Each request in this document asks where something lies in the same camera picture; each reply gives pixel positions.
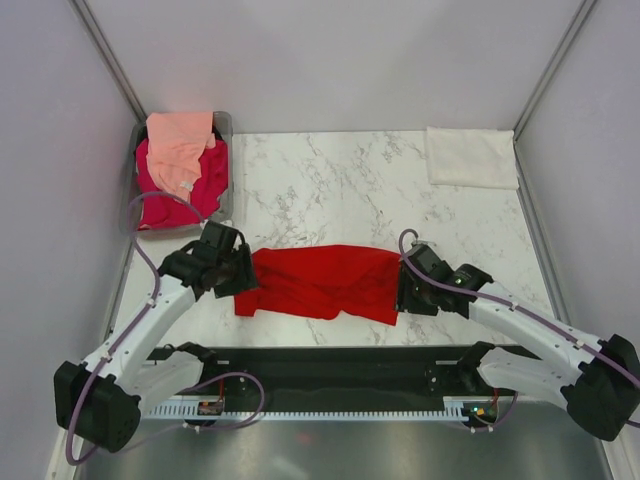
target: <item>red cloth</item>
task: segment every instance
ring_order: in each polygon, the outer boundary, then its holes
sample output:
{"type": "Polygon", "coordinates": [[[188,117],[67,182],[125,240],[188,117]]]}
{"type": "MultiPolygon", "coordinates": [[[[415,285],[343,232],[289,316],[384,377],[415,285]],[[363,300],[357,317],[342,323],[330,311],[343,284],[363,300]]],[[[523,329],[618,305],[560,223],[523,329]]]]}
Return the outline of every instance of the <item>red cloth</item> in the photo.
{"type": "Polygon", "coordinates": [[[251,317],[261,309],[330,320],[344,310],[395,325],[399,259],[346,245],[263,248],[253,255],[260,288],[236,295],[235,313],[251,317]]]}
{"type": "MultiPolygon", "coordinates": [[[[149,175],[147,152],[149,140],[145,139],[136,149],[138,166],[138,185],[143,193],[161,191],[149,175]]],[[[227,144],[216,141],[214,148],[207,148],[200,157],[202,176],[193,184],[191,205],[204,217],[208,217],[220,208],[218,197],[229,185],[229,153],[227,144]]],[[[147,197],[143,202],[142,219],[139,230],[156,228],[174,228],[198,223],[198,217],[186,206],[172,198],[163,196],[147,197]]]]}

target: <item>folded white towel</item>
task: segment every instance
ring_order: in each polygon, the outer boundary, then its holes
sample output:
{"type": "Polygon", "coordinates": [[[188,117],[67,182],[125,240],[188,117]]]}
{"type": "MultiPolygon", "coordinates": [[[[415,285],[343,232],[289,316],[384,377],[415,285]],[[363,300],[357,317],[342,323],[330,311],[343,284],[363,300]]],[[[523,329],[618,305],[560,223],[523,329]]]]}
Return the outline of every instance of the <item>folded white towel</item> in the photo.
{"type": "Polygon", "coordinates": [[[513,131],[429,127],[425,144],[434,185],[518,189],[513,131]]]}

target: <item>white wall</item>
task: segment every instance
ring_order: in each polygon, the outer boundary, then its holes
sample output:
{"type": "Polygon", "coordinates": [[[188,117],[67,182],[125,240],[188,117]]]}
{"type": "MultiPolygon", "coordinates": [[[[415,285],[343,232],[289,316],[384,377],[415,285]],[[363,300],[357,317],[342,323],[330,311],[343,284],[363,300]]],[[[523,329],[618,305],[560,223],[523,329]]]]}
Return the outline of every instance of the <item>white wall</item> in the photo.
{"type": "Polygon", "coordinates": [[[134,120],[66,1],[0,15],[0,476],[43,478],[53,373],[95,347],[134,120]]]}
{"type": "Polygon", "coordinates": [[[640,351],[638,25],[636,0],[599,3],[518,147],[573,322],[640,351]]]}
{"type": "Polygon", "coordinates": [[[580,0],[88,0],[147,111],[511,129],[580,0]]]}

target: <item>marble table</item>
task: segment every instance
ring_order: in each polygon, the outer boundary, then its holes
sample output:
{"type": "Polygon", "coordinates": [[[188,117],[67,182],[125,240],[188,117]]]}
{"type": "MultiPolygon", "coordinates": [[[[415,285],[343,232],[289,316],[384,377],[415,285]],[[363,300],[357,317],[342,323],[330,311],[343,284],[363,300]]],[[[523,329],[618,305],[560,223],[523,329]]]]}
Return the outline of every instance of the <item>marble table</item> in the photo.
{"type": "MultiPolygon", "coordinates": [[[[429,184],[422,132],[236,135],[233,224],[253,251],[353,244],[397,251],[407,228],[454,268],[471,263],[533,305],[550,312],[542,274],[517,193],[429,184]]],[[[158,265],[199,235],[145,236],[158,265]]],[[[116,325],[127,321],[152,285],[135,254],[116,325]]],[[[335,320],[258,311],[236,317],[231,298],[205,295],[169,330],[161,345],[207,346],[466,345],[509,343],[498,332],[455,314],[400,314],[395,327],[341,314],[335,320]]]]}

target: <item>gray floor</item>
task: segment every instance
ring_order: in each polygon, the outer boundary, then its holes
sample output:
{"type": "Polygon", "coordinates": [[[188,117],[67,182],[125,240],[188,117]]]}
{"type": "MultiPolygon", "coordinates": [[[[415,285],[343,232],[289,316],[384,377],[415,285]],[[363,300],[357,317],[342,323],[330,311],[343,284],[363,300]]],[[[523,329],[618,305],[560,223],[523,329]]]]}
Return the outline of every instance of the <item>gray floor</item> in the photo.
{"type": "MultiPolygon", "coordinates": [[[[122,456],[96,455],[80,479],[602,480],[601,444],[563,411],[520,404],[492,434],[434,423],[262,422],[196,436],[183,429],[122,456]]],[[[148,421],[146,436],[167,426],[148,421]]]]}

